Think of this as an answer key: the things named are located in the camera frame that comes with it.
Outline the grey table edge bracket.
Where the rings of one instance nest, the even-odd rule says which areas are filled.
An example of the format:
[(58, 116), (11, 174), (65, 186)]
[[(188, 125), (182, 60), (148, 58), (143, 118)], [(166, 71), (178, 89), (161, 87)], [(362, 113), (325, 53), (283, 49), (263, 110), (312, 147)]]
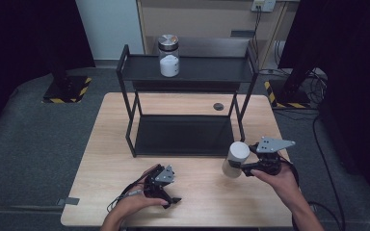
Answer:
[(76, 198), (76, 197), (60, 198), (57, 201), (57, 205), (59, 205), (59, 206), (78, 205), (79, 201), (80, 201), (80, 198)]

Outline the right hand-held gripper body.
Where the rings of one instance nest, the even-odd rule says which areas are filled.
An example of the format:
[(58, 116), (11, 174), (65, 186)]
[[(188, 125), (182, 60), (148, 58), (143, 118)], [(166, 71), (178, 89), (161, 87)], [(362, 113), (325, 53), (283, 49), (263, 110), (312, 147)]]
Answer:
[(257, 146), (257, 153), (261, 171), (270, 175), (277, 175), (281, 171), (281, 157), (278, 154), (280, 150), (294, 146), (294, 141), (262, 137)]

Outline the black stand with striped base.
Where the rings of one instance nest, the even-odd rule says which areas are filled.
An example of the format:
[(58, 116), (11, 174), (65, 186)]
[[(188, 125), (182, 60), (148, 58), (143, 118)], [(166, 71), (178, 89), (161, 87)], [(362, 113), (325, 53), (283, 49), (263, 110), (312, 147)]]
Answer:
[(43, 96), (43, 103), (78, 103), (91, 82), (88, 76), (69, 76), (59, 57), (52, 50), (45, 51), (46, 64), (53, 81)]
[(309, 108), (310, 100), (307, 94), (300, 89), (307, 77), (307, 72), (305, 58), (300, 57), (291, 74), (285, 80), (266, 81), (265, 88), (271, 105), (274, 108)]

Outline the black metal two-tier shelf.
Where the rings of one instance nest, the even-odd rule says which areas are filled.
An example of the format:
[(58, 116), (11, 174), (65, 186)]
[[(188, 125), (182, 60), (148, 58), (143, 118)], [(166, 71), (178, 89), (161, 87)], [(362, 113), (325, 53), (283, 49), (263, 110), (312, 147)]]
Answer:
[[(179, 74), (165, 77), (157, 66), (158, 56), (132, 54), (124, 46), (116, 73), (129, 118), (125, 138), (132, 155), (225, 156), (234, 142), (233, 117), (240, 140), (245, 139), (243, 117), (258, 76), (255, 60), (250, 47), (242, 57), (185, 56), (180, 59)], [(142, 92), (217, 93), (229, 94), (231, 99), (224, 115), (146, 114)]]

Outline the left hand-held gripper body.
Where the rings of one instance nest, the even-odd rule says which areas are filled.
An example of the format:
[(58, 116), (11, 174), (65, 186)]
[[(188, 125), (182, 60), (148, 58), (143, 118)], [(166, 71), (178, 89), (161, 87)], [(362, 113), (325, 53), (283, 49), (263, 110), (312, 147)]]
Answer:
[(173, 176), (172, 166), (157, 165), (154, 167), (145, 178), (145, 196), (161, 199), (170, 197), (164, 188), (172, 183)]

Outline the person's left hand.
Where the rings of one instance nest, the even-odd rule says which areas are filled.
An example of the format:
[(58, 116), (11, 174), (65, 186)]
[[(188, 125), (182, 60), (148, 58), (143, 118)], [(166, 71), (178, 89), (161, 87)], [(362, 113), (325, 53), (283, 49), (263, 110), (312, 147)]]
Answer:
[(121, 199), (117, 205), (109, 212), (116, 214), (119, 213), (124, 215), (125, 218), (141, 211), (142, 209), (150, 206), (162, 206), (166, 203), (164, 199), (161, 198), (149, 198), (145, 196), (145, 178), (147, 174), (154, 168), (150, 167), (145, 170), (138, 180), (133, 183), (133, 186), (129, 189), (130, 193), (138, 191), (137, 194), (128, 195)]

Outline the white wall power outlet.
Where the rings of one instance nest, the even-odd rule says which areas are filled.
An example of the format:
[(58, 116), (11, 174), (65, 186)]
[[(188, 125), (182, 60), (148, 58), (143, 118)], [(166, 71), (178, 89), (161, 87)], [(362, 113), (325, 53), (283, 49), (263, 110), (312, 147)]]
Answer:
[(271, 13), (277, 0), (253, 0), (251, 10), (253, 12)]

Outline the black curtain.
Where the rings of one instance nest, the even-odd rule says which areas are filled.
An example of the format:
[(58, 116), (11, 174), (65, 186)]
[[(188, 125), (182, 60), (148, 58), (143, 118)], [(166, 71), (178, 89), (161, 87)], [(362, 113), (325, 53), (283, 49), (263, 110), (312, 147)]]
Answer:
[(16, 87), (51, 74), (47, 48), (66, 71), (94, 66), (76, 0), (0, 0), (0, 114)]
[(321, 112), (341, 161), (370, 186), (370, 0), (300, 0), (279, 66), (327, 74)]

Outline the person's right hand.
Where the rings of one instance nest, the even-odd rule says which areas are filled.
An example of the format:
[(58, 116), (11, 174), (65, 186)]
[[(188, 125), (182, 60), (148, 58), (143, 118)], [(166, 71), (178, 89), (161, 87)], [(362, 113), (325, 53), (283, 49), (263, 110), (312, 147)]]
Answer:
[(288, 164), (282, 163), (280, 173), (277, 175), (270, 175), (257, 169), (253, 169), (251, 173), (259, 180), (269, 184), (286, 207), (291, 208), (298, 202), (301, 192)]

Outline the glass jar with metal lid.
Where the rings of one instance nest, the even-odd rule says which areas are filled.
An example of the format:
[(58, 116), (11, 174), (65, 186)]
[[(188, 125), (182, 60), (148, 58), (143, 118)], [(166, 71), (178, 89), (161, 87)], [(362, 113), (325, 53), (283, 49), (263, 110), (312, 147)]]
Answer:
[(179, 40), (175, 35), (163, 35), (158, 38), (160, 72), (165, 77), (174, 77), (179, 73)]

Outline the white cylindrical canister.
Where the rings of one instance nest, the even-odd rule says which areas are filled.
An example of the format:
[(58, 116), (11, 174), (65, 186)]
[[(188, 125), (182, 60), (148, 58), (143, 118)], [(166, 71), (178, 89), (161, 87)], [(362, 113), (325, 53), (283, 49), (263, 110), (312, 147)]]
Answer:
[(229, 178), (237, 178), (241, 175), (242, 170), (240, 168), (232, 167), (230, 161), (236, 162), (237, 164), (243, 164), (250, 156), (249, 147), (241, 141), (235, 141), (229, 148), (227, 157), (225, 158), (222, 171), (223, 174)]

